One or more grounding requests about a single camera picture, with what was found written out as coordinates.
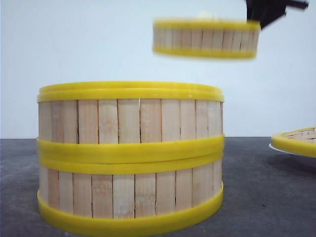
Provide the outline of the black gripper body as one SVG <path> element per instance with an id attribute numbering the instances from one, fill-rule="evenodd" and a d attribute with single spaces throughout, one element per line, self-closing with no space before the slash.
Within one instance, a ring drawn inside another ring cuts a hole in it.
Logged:
<path id="1" fill-rule="evenodd" d="M 286 15 L 286 8 L 305 10 L 309 6 L 306 0 L 246 0 L 247 21 L 260 23 L 261 29 Z"/>

